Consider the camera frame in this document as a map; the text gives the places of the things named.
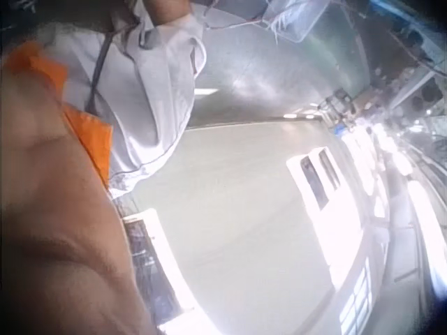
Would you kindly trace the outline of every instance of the skin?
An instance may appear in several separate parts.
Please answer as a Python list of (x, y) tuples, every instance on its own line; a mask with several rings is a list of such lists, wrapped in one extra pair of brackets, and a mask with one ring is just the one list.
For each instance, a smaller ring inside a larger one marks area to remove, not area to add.
[[(190, 11), (145, 4), (157, 24)], [(61, 116), (44, 77), (2, 69), (2, 304), (14, 333), (155, 334), (119, 215)]]

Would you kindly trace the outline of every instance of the ceiling light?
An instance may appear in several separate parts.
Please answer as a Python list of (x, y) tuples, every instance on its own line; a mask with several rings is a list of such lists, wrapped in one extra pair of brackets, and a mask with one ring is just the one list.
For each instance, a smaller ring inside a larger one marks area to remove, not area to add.
[(194, 94), (197, 96), (209, 96), (217, 91), (218, 89), (194, 89)]

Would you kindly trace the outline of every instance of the wire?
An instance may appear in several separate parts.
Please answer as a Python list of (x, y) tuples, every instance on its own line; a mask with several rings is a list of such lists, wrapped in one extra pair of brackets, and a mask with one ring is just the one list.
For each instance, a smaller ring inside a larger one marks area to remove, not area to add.
[[(234, 24), (229, 24), (227, 26), (222, 26), (222, 27), (213, 27), (210, 26), (208, 23), (205, 23), (205, 28), (207, 30), (224, 30), (224, 29), (233, 29), (233, 28), (238, 28), (238, 27), (243, 27), (243, 26), (248, 26), (248, 25), (252, 25), (252, 24), (260, 24), (260, 23), (268, 23), (268, 29), (271, 29), (273, 25), (275, 25), (277, 22), (277, 20), (284, 14), (287, 13), (290, 9), (295, 8), (296, 6), (301, 6), (304, 3), (310, 2), (312, 0), (302, 0), (302, 1), (298, 1), (295, 2), (294, 4), (286, 7), (285, 9), (283, 9), (281, 12), (277, 13), (273, 18), (270, 18), (269, 20), (265, 20), (263, 17), (260, 19), (255, 19), (255, 20), (248, 20), (248, 21), (244, 21), (241, 23), (234, 23)], [(212, 3), (205, 9), (205, 12), (203, 13), (203, 16), (205, 17), (208, 12), (213, 9), (218, 3), (220, 2), (220, 0), (213, 0)], [(344, 3), (342, 1), (338, 1), (338, 0), (330, 0), (330, 3), (333, 4), (337, 4), (339, 6), (345, 7), (346, 9), (352, 11), (353, 13), (359, 15), (362, 19), (369, 19), (365, 14), (361, 13), (359, 10), (355, 9), (354, 7), (351, 7), (350, 5), (348, 5), (347, 3)], [(386, 30), (386, 32), (391, 36), (391, 38), (393, 38), (397, 44), (399, 44), (399, 46), (404, 49), (404, 51), (414, 60), (416, 61), (418, 64), (420, 64), (421, 66), (425, 67), (426, 69), (432, 71), (434, 74), (447, 79), (447, 74), (445, 74), (444, 72), (437, 70), (435, 68), (435, 66), (432, 66), (430, 64), (428, 64), (427, 62), (421, 60), (419, 57), (417, 57), (416, 55), (413, 54), (413, 52), (397, 37), (395, 36), (391, 31)]]

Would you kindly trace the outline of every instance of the person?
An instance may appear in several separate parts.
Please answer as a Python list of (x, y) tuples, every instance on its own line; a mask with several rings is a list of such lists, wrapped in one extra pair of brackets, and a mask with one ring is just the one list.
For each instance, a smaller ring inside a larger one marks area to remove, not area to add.
[[(102, 11), (101, 19), (91, 18), (96, 30), (79, 27), (86, 23), (47, 24), (36, 37), (39, 56), (65, 68), (62, 101), (112, 126), (107, 175), (112, 198), (132, 191), (172, 155), (191, 115), (194, 80), (206, 61), (203, 25), (191, 14), (189, 0), (138, 0), (131, 13), (120, 2), (62, 1), (52, 11), (80, 11), (73, 6)], [(88, 12), (79, 16), (94, 16)]]
[[(114, 35), (90, 111), (112, 125), (108, 182), (120, 192), (172, 153), (205, 57), (187, 0), (143, 5), (154, 27), (141, 20)], [(85, 114), (105, 35), (63, 29), (57, 26), (44, 56), (8, 62), (14, 51), (2, 50), (2, 333), (156, 334), (107, 180), (80, 134), (98, 122), (73, 122)], [(55, 61), (68, 69), (66, 81)]]

